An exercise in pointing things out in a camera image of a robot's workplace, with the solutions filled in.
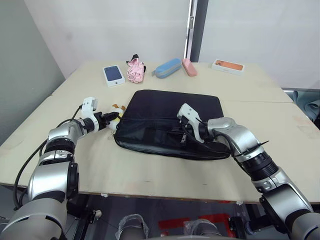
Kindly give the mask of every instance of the silver arm segment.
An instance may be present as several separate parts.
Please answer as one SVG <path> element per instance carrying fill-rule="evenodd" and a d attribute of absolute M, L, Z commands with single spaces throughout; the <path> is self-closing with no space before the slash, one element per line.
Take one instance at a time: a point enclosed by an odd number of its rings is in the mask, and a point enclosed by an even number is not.
<path fill-rule="evenodd" d="M 29 184 L 29 202 L 23 205 L 3 229 L 0 240 L 65 239 L 67 201 L 78 193 L 79 172 L 75 147 L 79 139 L 97 132 L 119 113 L 93 113 L 97 100 L 82 104 L 83 119 L 72 120 L 50 130 L 44 154 L 39 158 Z"/>
<path fill-rule="evenodd" d="M 188 114 L 188 111 L 195 112 L 185 103 L 179 113 Z M 199 124 L 200 118 L 192 118 L 190 114 L 188 116 L 177 115 L 180 120 L 187 118 L 187 124 L 193 127 L 198 138 L 203 140 L 199 134 L 203 131 L 194 129 L 195 122 L 198 122 L 199 128 L 205 128 L 212 139 L 229 147 L 237 164 L 251 177 L 251 182 L 258 192 L 262 193 L 260 202 L 279 232 L 288 233 L 292 239 L 297 240 L 320 239 L 320 214 L 313 212 L 306 197 L 273 162 L 251 131 L 236 124 L 230 117 L 209 119 L 203 125 Z"/>

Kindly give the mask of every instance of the table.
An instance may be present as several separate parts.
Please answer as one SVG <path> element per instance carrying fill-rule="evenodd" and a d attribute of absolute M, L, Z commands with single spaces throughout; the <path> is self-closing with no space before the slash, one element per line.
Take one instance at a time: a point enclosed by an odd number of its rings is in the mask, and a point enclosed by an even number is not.
<path fill-rule="evenodd" d="M 256 64 L 246 64 L 243 76 L 219 72 L 208 63 L 195 63 L 198 76 L 183 69 L 159 79 L 151 72 L 159 63 L 146 63 L 143 83 L 107 87 L 103 67 L 124 62 L 89 62 L 77 69 L 0 147 L 0 183 L 12 185 L 29 155 L 46 139 L 50 129 L 70 118 L 83 99 L 98 98 L 98 111 L 112 104 L 127 106 L 142 89 L 207 94 L 219 97 L 223 113 L 248 127 L 264 142 L 265 150 L 312 203 L 320 202 L 320 131 Z M 19 185 L 27 186 L 39 160 L 36 155 Z M 143 196 L 203 201 L 256 203 L 260 194 L 233 159 L 192 161 L 143 154 L 120 148 L 110 129 L 78 141 L 81 193 Z"/>

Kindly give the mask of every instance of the floor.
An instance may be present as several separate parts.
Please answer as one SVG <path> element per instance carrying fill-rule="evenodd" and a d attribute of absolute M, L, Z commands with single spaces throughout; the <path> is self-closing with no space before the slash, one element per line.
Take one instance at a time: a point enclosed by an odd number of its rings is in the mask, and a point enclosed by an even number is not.
<path fill-rule="evenodd" d="M 102 217 L 94 224 L 90 224 L 87 230 L 86 240 L 115 240 L 120 220 L 127 215 L 140 214 L 149 228 L 149 237 L 159 237 L 161 230 L 158 222 L 170 219 L 190 218 L 196 220 L 198 216 L 225 213 L 230 216 L 242 216 L 248 219 L 248 213 L 244 205 L 238 206 L 230 203 L 206 203 L 200 201 L 180 201 L 149 198 L 126 198 L 109 196 L 92 196 L 91 207 L 102 211 Z M 78 221 L 68 216 L 66 236 L 72 239 Z M 223 224 L 217 224 L 222 234 L 226 234 Z M 167 230 L 170 235 L 183 234 L 183 228 Z M 256 235 L 248 236 L 248 239 L 279 239 L 287 240 L 285 234 L 277 232 L 273 227 Z"/>

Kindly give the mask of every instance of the small toy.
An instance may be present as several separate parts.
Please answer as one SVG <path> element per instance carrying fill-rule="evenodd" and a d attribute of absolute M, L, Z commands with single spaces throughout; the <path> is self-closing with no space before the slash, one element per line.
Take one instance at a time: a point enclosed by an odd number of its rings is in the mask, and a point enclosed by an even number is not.
<path fill-rule="evenodd" d="M 117 125 L 120 122 L 120 119 L 123 116 L 125 110 L 126 110 L 126 107 L 123 105 L 121 106 L 121 108 L 117 104 L 112 105 L 110 112 L 117 112 L 119 113 L 119 116 L 116 119 L 110 121 L 108 128 L 112 129 L 113 131 L 117 130 Z"/>

